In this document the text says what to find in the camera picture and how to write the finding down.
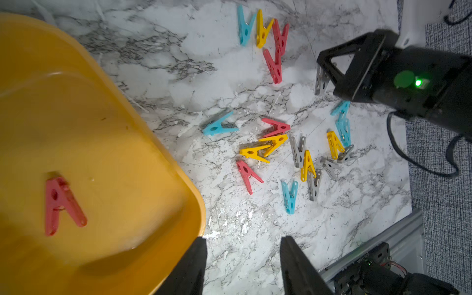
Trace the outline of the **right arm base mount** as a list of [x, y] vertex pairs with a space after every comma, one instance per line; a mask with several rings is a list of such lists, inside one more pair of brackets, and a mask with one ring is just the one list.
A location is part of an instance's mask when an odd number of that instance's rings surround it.
[[391, 260], [390, 246], [382, 242], [334, 276], [336, 295], [459, 295], [449, 283], [410, 273]]

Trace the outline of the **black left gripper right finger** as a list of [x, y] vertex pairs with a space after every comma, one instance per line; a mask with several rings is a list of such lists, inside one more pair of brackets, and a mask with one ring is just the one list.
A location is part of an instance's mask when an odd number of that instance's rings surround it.
[[281, 238], [280, 260], [286, 295], [333, 295], [291, 236]]

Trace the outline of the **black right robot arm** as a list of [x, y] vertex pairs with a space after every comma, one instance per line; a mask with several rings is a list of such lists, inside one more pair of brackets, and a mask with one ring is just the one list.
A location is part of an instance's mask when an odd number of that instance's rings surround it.
[[335, 96], [383, 104], [471, 138], [471, 57], [424, 46], [425, 27], [450, 10], [450, 1], [405, 1], [400, 33], [377, 29], [320, 52]]

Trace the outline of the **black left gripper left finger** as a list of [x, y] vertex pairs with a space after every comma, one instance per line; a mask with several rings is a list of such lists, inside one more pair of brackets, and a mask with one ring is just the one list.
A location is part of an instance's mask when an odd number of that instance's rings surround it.
[[207, 240], [196, 238], [154, 294], [201, 295], [204, 289], [207, 255]]

